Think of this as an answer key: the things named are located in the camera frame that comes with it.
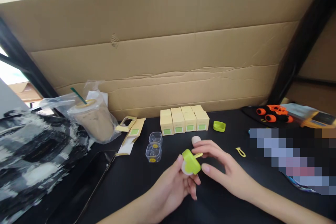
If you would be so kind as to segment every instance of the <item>hand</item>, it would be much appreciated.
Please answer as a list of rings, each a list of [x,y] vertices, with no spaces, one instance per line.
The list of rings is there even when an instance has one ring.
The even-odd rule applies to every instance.
[[[263,187],[248,175],[234,158],[223,151],[212,140],[203,140],[194,144],[192,152],[203,153],[203,158],[216,158],[225,167],[225,174],[209,164],[202,164],[203,172],[219,184],[224,186],[234,196],[249,201],[258,194]]]
[[[201,181],[198,175],[187,176],[182,173],[182,155],[159,177],[153,187],[145,193],[146,204],[151,208],[151,223],[159,223],[167,215],[173,212],[190,194],[194,200],[196,197],[196,184]]]

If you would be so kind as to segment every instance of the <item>stacked boxes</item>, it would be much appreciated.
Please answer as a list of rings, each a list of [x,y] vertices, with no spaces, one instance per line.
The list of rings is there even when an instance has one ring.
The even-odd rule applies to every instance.
[[[173,120],[170,109],[160,111],[160,126],[162,135],[174,135]]]
[[[209,117],[201,105],[161,110],[160,117],[163,136],[209,128]]]
[[[196,130],[208,130],[209,128],[209,117],[205,111],[195,111],[195,116],[197,119]]]
[[[173,119],[174,133],[184,133],[186,131],[184,117],[181,108],[171,108],[171,117]]]
[[[181,107],[181,110],[184,117],[185,131],[196,131],[197,119],[191,107]]]

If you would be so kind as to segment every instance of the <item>green straw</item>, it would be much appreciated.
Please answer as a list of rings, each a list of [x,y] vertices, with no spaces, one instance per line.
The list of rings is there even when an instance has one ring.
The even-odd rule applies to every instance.
[[[76,89],[74,89],[74,88],[70,88],[81,100],[82,100],[82,102],[84,102],[84,104],[87,104],[87,102],[79,95],[79,93],[76,91]]]

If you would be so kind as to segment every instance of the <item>black and white fabric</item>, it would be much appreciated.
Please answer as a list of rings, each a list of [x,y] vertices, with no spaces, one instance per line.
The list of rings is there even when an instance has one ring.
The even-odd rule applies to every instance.
[[[68,174],[92,145],[66,118],[29,112],[0,120],[0,222],[13,223]]]

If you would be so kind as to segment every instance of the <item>iced coffee cup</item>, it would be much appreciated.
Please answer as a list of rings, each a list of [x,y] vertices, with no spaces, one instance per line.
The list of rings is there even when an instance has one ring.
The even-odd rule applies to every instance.
[[[77,104],[68,110],[68,115],[81,124],[97,142],[105,143],[113,135],[114,127],[110,112],[104,101],[87,100],[87,104]]]

